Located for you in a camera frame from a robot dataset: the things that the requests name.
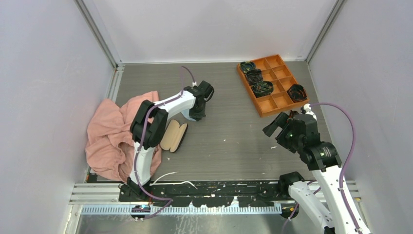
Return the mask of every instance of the white wall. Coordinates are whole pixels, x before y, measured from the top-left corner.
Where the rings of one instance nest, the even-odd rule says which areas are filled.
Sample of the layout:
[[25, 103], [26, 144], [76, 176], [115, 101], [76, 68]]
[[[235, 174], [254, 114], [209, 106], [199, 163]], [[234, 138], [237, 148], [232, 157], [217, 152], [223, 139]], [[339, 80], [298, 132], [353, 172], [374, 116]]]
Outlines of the white wall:
[[73, 0], [0, 1], [0, 233], [59, 232], [112, 75]]
[[[413, 230], [413, 2], [347, 1], [310, 63], [320, 101], [342, 105], [358, 140], [348, 176], [357, 181], [375, 234]], [[349, 124], [326, 107], [345, 158]]]
[[304, 60], [333, 0], [87, 0], [124, 63]]

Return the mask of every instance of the gray metal floor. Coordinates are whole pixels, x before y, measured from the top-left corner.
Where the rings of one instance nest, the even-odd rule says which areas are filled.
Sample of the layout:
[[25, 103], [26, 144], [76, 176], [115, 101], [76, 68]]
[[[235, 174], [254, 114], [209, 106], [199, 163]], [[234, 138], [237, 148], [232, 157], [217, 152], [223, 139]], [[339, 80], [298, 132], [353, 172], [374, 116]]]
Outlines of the gray metal floor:
[[[119, 106], [130, 98], [149, 91], [158, 91], [160, 99], [181, 89], [181, 64], [128, 64], [125, 66], [116, 99]], [[200, 83], [212, 84], [215, 94], [206, 106], [206, 117], [199, 122], [186, 120], [181, 114], [174, 119], [188, 123], [188, 132], [175, 153], [162, 152], [162, 163], [154, 179], [169, 172], [179, 172], [164, 180], [229, 180], [278, 179], [282, 174], [300, 172], [304, 178], [313, 176], [307, 166], [268, 138], [262, 128], [277, 115], [261, 118], [236, 73], [236, 63], [185, 64]], [[299, 84], [306, 88], [311, 103], [317, 95], [305, 62], [287, 62]], [[191, 85], [190, 76], [186, 85]], [[321, 109], [318, 117], [321, 139], [331, 141]]]
[[[280, 234], [285, 221], [278, 214], [160, 215], [136, 223], [128, 215], [82, 215], [76, 233]], [[300, 212], [287, 225], [284, 234], [320, 234], [320, 231], [306, 213]]]

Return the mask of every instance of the white cable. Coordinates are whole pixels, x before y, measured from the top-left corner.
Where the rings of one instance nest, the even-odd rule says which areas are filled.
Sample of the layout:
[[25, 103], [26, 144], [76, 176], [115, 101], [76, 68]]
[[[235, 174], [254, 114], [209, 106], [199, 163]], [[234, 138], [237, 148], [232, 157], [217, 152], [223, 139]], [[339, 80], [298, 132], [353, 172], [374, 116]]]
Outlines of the white cable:
[[179, 183], [157, 183], [157, 184], [153, 183], [153, 184], [149, 184], [149, 186], [152, 186], [152, 185], [168, 185], [168, 184], [170, 184], [170, 185], [175, 185], [175, 184], [185, 184], [185, 183], [188, 183], [188, 184], [192, 185], [195, 189], [198, 189], [198, 188], [197, 188], [193, 183], [191, 183], [190, 181], [182, 181], [182, 182], [179, 182]]
[[158, 182], [158, 180], [160, 180], [162, 177], [167, 176], [167, 175], [171, 175], [171, 174], [175, 174], [175, 173], [178, 173], [178, 172], [169, 172], [169, 173], [166, 173], [165, 175], [161, 175], [152, 184], [149, 184], [149, 186], [152, 186], [152, 185], [156, 184], [156, 182]]

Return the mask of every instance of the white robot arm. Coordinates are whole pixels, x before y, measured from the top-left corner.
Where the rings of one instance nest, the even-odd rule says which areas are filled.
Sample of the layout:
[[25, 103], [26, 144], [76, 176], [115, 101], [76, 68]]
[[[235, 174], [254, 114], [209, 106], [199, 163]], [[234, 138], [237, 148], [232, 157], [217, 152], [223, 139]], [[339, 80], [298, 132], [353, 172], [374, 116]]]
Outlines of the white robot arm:
[[[133, 161], [137, 163], [136, 170], [139, 182], [142, 185], [146, 184], [150, 179], [150, 164], [153, 151], [162, 140], [167, 121], [180, 112], [189, 120], [201, 120], [205, 116], [205, 104], [212, 98], [213, 93], [213, 87], [206, 81], [202, 81], [199, 86], [186, 87], [183, 92], [165, 100], [155, 103], [146, 100], [142, 103], [131, 125], [132, 138], [135, 142], [134, 157], [138, 157], [137, 159], [134, 158]], [[150, 117], [153, 117], [153, 122], [148, 123], [143, 147], [138, 152], [138, 148], [141, 145], [140, 137], [142, 136], [145, 116], [151, 107], [158, 104], [160, 105], [150, 115]], [[132, 182], [137, 184], [137, 178], [133, 169], [129, 177]]]
[[[277, 127], [282, 128], [276, 137], [277, 143], [292, 153], [299, 153], [300, 159], [307, 164], [319, 183], [330, 210], [310, 191], [298, 172], [280, 176], [278, 185], [281, 192], [300, 204], [300, 208], [308, 214], [322, 234], [370, 234], [369, 228], [356, 209], [345, 181], [340, 188], [338, 179], [341, 172], [341, 159], [336, 148], [329, 142], [320, 141], [316, 115], [311, 111], [311, 107], [306, 105], [301, 111], [302, 114], [280, 113], [263, 131], [270, 137]], [[359, 228], [356, 228], [347, 210], [341, 190], [346, 194], [347, 203]]]

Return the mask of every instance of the gray floor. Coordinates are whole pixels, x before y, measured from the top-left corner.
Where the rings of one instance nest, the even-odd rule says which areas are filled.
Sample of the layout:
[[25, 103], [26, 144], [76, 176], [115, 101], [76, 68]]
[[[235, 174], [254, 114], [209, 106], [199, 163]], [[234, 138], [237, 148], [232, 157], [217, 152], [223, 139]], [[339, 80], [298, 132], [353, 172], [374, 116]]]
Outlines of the gray floor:
[[[278, 214], [169, 215], [131, 221], [128, 215], [82, 215], [77, 234], [281, 234], [286, 221]], [[300, 212], [283, 234], [320, 234], [306, 213]]]
[[[160, 99], [168, 98], [181, 89], [181, 64], [126, 65], [116, 104], [125, 104], [131, 97], [149, 91], [158, 91]], [[236, 63], [185, 64], [198, 83], [205, 80], [215, 88], [215, 94], [206, 106], [206, 117], [199, 122], [186, 120], [181, 114], [174, 119], [188, 123], [188, 132], [175, 152], [162, 152], [162, 163], [154, 179], [169, 172], [164, 180], [229, 180], [278, 179], [282, 174], [300, 172], [304, 178], [313, 176], [298, 154], [292, 154], [262, 132], [277, 115], [261, 118], [255, 110], [240, 78]], [[299, 84], [306, 88], [310, 103], [317, 95], [305, 62], [288, 62]], [[190, 76], [184, 73], [186, 85]], [[330, 136], [321, 109], [314, 110], [318, 117], [321, 139]]]

